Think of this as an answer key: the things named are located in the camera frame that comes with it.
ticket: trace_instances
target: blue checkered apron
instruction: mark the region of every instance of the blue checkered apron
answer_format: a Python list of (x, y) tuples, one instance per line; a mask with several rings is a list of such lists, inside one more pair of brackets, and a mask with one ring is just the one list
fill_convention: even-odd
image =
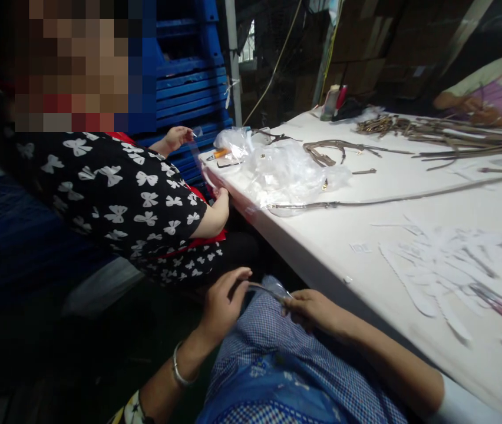
[[(341, 350), (339, 357), (333, 354), (317, 338), (292, 323), (289, 317), (284, 318), (280, 304), (266, 293), (255, 296), (224, 340), (212, 370), (204, 411), (213, 407), (216, 396), (222, 396), (222, 386), (231, 385), (234, 378), (240, 378), (239, 370), (253, 366), (273, 353), (297, 358), (302, 370), (309, 374), (306, 378), (318, 383), (347, 422), (407, 422), (402, 403), (387, 391), (357, 351), (351, 348)], [(215, 422), (319, 422), (272, 399), (247, 402), (245, 392), (237, 393), (237, 398), (234, 405), (217, 411)]]

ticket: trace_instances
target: bottle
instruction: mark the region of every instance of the bottle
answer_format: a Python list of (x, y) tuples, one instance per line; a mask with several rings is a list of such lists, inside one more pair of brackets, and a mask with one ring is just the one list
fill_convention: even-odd
[(326, 96), (326, 102), (323, 104), (322, 116), (320, 116), (320, 121), (331, 121), (333, 114), (335, 112), (335, 104), (339, 97), (339, 85), (335, 84), (329, 88), (328, 95)]

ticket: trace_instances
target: small label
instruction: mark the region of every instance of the small label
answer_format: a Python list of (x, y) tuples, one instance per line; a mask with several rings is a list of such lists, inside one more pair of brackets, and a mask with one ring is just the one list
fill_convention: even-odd
[(355, 253), (371, 253), (373, 252), (367, 243), (350, 243), (351, 249)]

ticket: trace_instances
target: clear plastic bag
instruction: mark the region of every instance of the clear plastic bag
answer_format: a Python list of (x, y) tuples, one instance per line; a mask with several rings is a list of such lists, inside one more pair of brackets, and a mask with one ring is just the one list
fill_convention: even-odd
[[(242, 165), (251, 179), (244, 192), (258, 208), (277, 203), (311, 203), (324, 191), (347, 184), (351, 172), (345, 165), (320, 167), (295, 140), (256, 145)], [(285, 210), (285, 215), (300, 210)]]
[(244, 162), (253, 152), (251, 131), (245, 128), (223, 130), (216, 136), (214, 147), (218, 150), (228, 149), (230, 153), (226, 155), (226, 158), (233, 163)]

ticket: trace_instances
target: silver bracelet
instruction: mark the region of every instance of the silver bracelet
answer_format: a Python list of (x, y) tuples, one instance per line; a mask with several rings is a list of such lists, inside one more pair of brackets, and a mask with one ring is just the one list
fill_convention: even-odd
[(193, 385), (196, 380), (198, 379), (198, 375), (196, 376), (196, 378), (192, 381), (188, 381), (188, 380), (184, 380), (182, 378), (182, 376), (180, 375), (179, 373), (179, 364), (176, 362), (176, 353), (179, 351), (179, 347), (180, 345), (182, 345), (182, 341), (180, 341), (176, 347), (174, 348), (174, 353), (173, 353), (173, 371), (174, 371), (174, 378), (180, 383), (181, 386), (183, 387), (190, 387), (191, 385)]

